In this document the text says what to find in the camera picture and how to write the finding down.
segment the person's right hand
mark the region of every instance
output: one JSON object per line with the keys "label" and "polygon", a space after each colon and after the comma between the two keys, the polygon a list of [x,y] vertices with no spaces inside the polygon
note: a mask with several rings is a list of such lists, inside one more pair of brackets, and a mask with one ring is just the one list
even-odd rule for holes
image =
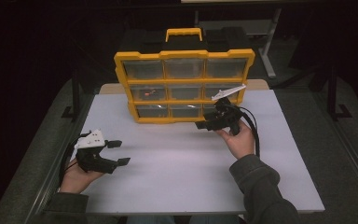
{"label": "person's right hand", "polygon": [[232,155],[239,160],[240,158],[255,154],[255,138],[252,130],[242,121],[239,120],[240,132],[233,135],[232,132],[227,133],[224,130],[215,131],[225,140]]}

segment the plastic storage case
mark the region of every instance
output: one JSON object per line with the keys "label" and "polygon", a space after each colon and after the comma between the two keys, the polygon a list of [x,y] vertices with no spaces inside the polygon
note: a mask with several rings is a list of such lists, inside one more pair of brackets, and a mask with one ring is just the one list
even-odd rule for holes
{"label": "plastic storage case", "polygon": [[[240,27],[129,30],[115,55],[116,73],[139,123],[198,121],[214,111],[219,90],[247,84],[255,53]],[[241,103],[245,90],[230,95]]]}

